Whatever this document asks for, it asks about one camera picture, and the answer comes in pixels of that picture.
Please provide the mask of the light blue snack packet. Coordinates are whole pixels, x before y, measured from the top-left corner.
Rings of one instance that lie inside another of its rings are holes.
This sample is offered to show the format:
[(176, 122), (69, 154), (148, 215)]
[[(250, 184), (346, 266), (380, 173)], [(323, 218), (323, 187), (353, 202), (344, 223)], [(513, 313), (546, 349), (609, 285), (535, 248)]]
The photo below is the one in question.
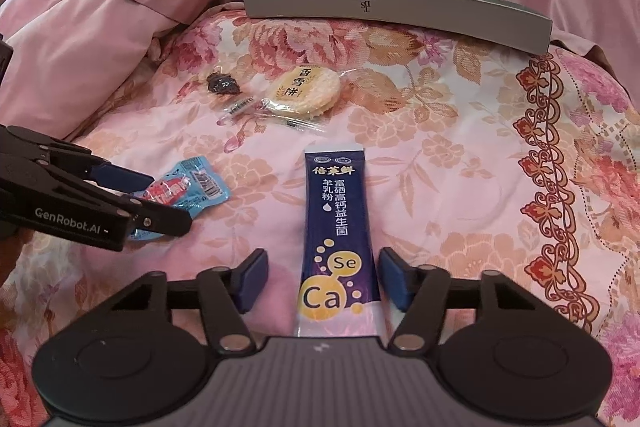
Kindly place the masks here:
[(144, 191), (134, 193), (136, 199), (169, 207), (160, 212), (160, 223), (134, 229), (131, 242), (147, 242), (163, 236), (180, 237), (191, 230), (193, 220), (204, 210), (227, 202), (230, 188), (214, 171), (205, 156), (179, 161), (168, 173), (153, 181)]

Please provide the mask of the dark blue milk powder sachet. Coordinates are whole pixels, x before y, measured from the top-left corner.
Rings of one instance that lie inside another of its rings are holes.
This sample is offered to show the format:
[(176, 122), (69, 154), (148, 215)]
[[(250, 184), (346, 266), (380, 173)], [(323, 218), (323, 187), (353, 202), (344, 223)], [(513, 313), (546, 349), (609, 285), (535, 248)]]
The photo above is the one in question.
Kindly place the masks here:
[(360, 145), (305, 150), (306, 219), (296, 334), (385, 334)]

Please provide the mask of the dark dried fruit snack packet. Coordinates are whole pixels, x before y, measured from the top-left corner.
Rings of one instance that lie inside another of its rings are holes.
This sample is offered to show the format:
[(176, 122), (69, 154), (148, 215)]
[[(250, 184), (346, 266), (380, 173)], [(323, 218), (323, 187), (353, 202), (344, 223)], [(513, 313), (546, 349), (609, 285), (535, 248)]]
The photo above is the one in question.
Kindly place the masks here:
[(238, 95), (241, 93), (239, 83), (228, 74), (212, 72), (206, 79), (207, 89), (213, 94)]

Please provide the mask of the floral pink bedspread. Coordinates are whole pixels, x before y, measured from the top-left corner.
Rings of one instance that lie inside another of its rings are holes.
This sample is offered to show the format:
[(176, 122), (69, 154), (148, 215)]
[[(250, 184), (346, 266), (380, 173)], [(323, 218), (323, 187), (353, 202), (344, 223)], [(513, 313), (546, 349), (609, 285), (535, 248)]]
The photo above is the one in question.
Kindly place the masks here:
[[(314, 127), (217, 119), (232, 98), (299, 65), (355, 69)], [(238, 95), (207, 89), (231, 75)], [(1, 421), (46, 419), (30, 380), (44, 340), (151, 270), (188, 279), (267, 249), (271, 277), (247, 317), (286, 335), (302, 271), (305, 148), (327, 139), (367, 154), (372, 241), (411, 263), (472, 279), (496, 269), (592, 332), (614, 362), (601, 409), (639, 421), (639, 115), (587, 57), (541, 60), (473, 39), (347, 20), (251, 20), (209, 11), (152, 39), (124, 83), (73, 133), (116, 164), (161, 176), (205, 156), (228, 202), (181, 239), (119, 254), (36, 235), (1, 291)]]

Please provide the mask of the round rice cracker packet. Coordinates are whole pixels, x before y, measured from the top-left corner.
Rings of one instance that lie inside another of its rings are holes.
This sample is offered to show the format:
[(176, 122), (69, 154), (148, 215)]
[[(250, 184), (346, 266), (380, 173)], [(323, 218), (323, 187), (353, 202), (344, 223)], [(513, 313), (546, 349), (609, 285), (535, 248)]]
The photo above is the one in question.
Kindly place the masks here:
[(314, 127), (314, 123), (340, 101), (347, 80), (354, 72), (353, 68), (296, 66), (262, 91), (232, 98), (217, 124), (228, 126), (248, 116), (280, 120), (288, 127)]

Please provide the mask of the grey shallow snack box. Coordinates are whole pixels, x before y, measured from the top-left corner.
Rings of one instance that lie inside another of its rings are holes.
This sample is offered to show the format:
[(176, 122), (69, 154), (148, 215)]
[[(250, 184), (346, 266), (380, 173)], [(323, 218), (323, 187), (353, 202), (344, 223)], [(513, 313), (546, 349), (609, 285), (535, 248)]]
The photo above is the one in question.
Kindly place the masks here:
[(243, 0), (253, 18), (342, 18), (409, 25), (485, 40), (540, 55), (550, 18), (503, 0)]

